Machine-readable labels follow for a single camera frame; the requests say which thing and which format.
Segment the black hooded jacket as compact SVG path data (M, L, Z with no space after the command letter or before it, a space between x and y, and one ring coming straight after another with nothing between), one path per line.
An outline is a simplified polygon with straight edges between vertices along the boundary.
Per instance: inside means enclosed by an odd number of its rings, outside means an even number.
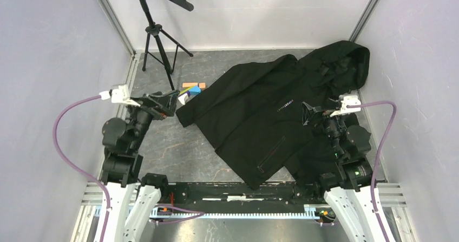
M303 103L332 108L366 83L370 50L338 41L302 58L237 64L176 111L196 125L215 153L251 188L281 168L300 184L337 171L321 119L303 123Z

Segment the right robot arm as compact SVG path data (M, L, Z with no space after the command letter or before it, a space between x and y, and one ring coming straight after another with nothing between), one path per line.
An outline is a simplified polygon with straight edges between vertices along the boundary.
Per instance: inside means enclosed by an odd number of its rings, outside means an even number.
M395 241L384 215L377 188L377 168L385 139L395 119L397 107L390 101L361 103L357 98L345 96L338 109L313 107L306 102L303 109L303 125L320 119L322 131L333 149L336 170L316 178L313 197L319 203L327 203L334 218L324 213L316 220L320 227L340 224L349 241ZM344 116L362 108L382 104L392 106L392 114L379 143L374 166L366 159L371 149L371 134L359 125L347 126Z

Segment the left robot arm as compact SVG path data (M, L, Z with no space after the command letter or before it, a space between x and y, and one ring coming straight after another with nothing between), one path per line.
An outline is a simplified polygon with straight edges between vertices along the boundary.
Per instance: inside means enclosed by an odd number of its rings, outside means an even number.
M139 241L154 207L170 197L166 175L139 176L139 149L153 121L174 116L179 91L130 97L112 91L112 102L127 108L125 119L114 117L102 127L104 162L102 205L96 241Z

